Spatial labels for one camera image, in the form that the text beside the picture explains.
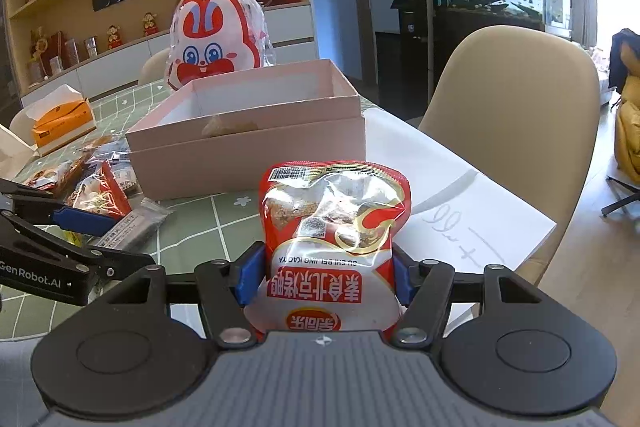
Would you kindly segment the red rabbit face bag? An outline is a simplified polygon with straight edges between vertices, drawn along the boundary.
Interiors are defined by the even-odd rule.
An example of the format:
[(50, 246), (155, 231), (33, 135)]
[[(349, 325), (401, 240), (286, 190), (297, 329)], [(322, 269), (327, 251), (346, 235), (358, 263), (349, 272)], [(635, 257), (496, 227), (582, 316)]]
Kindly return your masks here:
[(172, 17), (165, 67), (169, 87), (277, 64), (256, 0), (180, 0)]

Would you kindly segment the beige chair left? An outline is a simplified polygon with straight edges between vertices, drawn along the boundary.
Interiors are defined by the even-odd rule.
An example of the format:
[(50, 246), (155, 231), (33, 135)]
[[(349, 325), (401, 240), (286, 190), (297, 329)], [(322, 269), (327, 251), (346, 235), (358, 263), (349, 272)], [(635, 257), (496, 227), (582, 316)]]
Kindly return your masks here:
[(10, 130), (23, 140), (27, 145), (35, 144), (34, 129), (35, 121), (27, 115), (26, 109), (21, 109), (11, 120)]

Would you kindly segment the orange tissue box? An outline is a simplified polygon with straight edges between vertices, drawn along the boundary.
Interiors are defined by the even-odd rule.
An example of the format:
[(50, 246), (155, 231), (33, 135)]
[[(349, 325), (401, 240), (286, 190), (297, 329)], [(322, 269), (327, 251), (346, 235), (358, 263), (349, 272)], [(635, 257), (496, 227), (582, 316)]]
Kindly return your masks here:
[(88, 100), (68, 84), (26, 108), (36, 151), (46, 156), (96, 129)]

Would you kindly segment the red peanut snack packet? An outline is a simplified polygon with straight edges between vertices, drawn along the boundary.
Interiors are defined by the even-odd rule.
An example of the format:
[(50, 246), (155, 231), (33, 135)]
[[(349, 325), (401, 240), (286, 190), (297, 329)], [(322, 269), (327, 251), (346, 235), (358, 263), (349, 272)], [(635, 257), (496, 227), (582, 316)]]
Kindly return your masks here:
[(41, 169), (32, 174), (24, 184), (38, 191), (52, 193), (56, 198), (65, 198), (73, 192), (85, 170), (84, 156), (61, 162), (56, 167)]

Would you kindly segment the white paper sheet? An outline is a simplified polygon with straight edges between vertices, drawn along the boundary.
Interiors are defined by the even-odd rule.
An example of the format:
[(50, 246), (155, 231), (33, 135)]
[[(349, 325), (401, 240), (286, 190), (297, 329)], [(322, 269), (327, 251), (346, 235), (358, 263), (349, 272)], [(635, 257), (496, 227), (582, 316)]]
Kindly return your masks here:
[(394, 242), (414, 260), (436, 259), (458, 272), (486, 265), (515, 270), (555, 229), (555, 222), (405, 121), (370, 107), (367, 161), (409, 181), (411, 216)]

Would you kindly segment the yellow cushioned lounge chair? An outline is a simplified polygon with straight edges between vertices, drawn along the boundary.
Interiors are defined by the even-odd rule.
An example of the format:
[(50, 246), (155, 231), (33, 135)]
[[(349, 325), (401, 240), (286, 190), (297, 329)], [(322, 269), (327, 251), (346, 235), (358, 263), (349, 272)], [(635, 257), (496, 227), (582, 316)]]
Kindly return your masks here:
[(615, 117), (614, 154), (618, 168), (639, 184), (639, 57), (627, 41), (620, 45), (620, 60), (626, 75)]

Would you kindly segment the grey transparent snack packet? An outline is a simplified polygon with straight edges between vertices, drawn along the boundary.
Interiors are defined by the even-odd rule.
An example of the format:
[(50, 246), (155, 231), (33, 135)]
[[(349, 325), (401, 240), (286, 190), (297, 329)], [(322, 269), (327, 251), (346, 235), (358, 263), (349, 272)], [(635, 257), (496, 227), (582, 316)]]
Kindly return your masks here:
[(147, 241), (171, 213), (170, 209), (145, 197), (93, 246), (113, 251), (133, 251)]

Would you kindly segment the beige chair far side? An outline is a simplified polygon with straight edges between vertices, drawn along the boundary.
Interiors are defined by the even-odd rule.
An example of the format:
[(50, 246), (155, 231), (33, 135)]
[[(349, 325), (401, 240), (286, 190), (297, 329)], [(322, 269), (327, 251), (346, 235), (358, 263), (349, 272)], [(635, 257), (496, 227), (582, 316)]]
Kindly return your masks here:
[(168, 61), (169, 49), (163, 49), (152, 55), (142, 66), (138, 85), (151, 83), (165, 78), (166, 64)]

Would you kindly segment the beige chair right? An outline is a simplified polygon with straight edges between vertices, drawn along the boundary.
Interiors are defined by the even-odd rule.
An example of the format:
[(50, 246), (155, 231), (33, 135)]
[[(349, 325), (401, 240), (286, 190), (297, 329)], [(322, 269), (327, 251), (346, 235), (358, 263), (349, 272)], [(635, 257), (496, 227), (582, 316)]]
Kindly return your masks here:
[(582, 48), (499, 25), (454, 49), (419, 129), (554, 221), (518, 268), (537, 285), (582, 194), (599, 118), (597, 69)]

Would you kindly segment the beige chair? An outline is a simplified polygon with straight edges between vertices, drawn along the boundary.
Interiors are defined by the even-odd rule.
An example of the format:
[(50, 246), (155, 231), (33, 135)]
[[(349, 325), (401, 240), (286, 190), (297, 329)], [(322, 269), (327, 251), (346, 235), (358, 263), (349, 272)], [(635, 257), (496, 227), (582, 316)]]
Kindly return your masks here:
[(537, 285), (582, 194), (599, 118), (597, 69), (582, 48), (499, 25), (454, 49), (419, 129), (554, 221), (518, 268)]
[(11, 120), (10, 130), (23, 140), (27, 145), (35, 144), (34, 129), (35, 121), (27, 115), (26, 109), (21, 109)]
[(151, 83), (165, 78), (166, 64), (168, 61), (169, 49), (163, 49), (152, 55), (142, 66), (138, 85)]

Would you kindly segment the yellow red ball snack packet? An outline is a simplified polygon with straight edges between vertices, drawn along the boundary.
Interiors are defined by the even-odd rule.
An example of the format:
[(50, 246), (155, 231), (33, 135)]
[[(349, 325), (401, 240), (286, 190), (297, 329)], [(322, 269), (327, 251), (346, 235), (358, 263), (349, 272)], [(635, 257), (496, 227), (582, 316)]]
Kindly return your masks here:
[(66, 204), (76, 209), (115, 220), (122, 219), (132, 210), (128, 197), (122, 191), (107, 161), (81, 180), (66, 198)]

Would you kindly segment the red white roast duck snack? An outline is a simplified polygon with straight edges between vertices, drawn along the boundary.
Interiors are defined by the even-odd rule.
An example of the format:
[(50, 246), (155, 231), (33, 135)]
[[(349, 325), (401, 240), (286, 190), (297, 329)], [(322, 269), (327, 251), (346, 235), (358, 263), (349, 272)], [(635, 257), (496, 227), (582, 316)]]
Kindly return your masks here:
[(245, 315), (257, 332), (387, 332), (399, 321), (393, 239), (406, 177), (365, 161), (289, 161), (260, 181), (265, 275)]

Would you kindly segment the pink cardboard box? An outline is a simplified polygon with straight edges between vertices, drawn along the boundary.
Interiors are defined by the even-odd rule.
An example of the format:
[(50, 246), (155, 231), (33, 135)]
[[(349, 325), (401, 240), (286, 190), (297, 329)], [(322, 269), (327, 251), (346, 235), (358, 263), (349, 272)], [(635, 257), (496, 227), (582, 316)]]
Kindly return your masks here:
[(176, 199), (258, 187), (294, 160), (363, 160), (360, 96), (329, 60), (201, 78), (126, 133), (143, 194)]

